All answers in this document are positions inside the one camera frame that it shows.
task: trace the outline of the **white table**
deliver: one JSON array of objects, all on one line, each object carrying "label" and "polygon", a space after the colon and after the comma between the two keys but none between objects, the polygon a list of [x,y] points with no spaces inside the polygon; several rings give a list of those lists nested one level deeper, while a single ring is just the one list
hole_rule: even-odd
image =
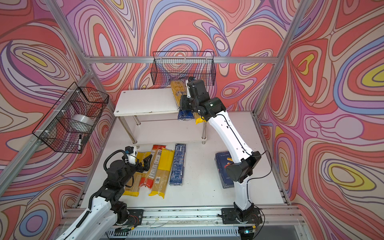
[{"label": "white table", "polygon": [[[159,121],[142,121],[138,115],[178,113],[179,108],[171,88],[125,90],[122,91],[113,113],[128,133],[132,143],[164,144],[170,142],[189,143],[207,140],[207,123],[195,124],[195,121],[167,119]],[[136,126],[133,130],[125,119],[133,116]]]}]

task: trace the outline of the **white shelf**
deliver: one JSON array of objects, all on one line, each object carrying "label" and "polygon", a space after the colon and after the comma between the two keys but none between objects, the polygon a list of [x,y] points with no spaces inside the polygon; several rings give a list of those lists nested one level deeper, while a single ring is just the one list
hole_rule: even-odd
[{"label": "white shelf", "polygon": [[[264,152],[251,114],[236,112],[229,113],[229,116],[244,141],[255,151]],[[196,130],[196,132],[199,135],[201,134],[200,129]],[[106,157],[112,152],[124,149],[129,145],[131,145],[131,141],[128,135],[125,133],[120,122],[116,121],[81,207],[85,208],[88,205],[90,195],[102,186],[104,179],[107,177],[103,169],[103,162]],[[167,148],[174,149],[175,144],[168,144]],[[145,152],[151,149],[152,144],[146,144],[140,145],[139,151]],[[148,196],[150,189],[141,187],[138,197],[122,196],[120,201],[125,202],[128,207],[140,208],[233,205],[235,201],[234,188],[222,188],[214,160],[215,154],[223,151],[227,151],[225,144],[216,131],[207,124],[206,144],[203,145],[201,142],[187,144],[183,186],[168,185],[165,199],[157,195],[150,197]],[[120,158],[121,156],[117,154],[110,162]],[[270,164],[266,154],[264,154],[254,168],[252,177],[264,176],[269,171]],[[273,174],[262,179],[251,180],[248,187],[251,200],[255,205],[283,204],[283,199]]]},{"label": "white shelf", "polygon": [[116,117],[178,113],[171,88],[122,91],[116,104]]},{"label": "white shelf", "polygon": [[135,126],[133,135],[137,145],[164,144],[169,142],[189,143],[202,142],[203,124],[195,120],[162,120],[141,122]]}]

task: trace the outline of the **black wire mesh basket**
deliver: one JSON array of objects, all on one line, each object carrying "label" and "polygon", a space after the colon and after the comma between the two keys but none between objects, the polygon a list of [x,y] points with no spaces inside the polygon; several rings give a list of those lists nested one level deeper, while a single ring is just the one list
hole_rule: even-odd
[{"label": "black wire mesh basket", "polygon": [[108,101],[106,93],[77,87],[53,121],[32,133],[55,152],[82,153]]},{"label": "black wire mesh basket", "polygon": [[169,85],[171,80],[193,76],[214,86],[216,67],[213,51],[155,51],[151,77],[153,85]]}]

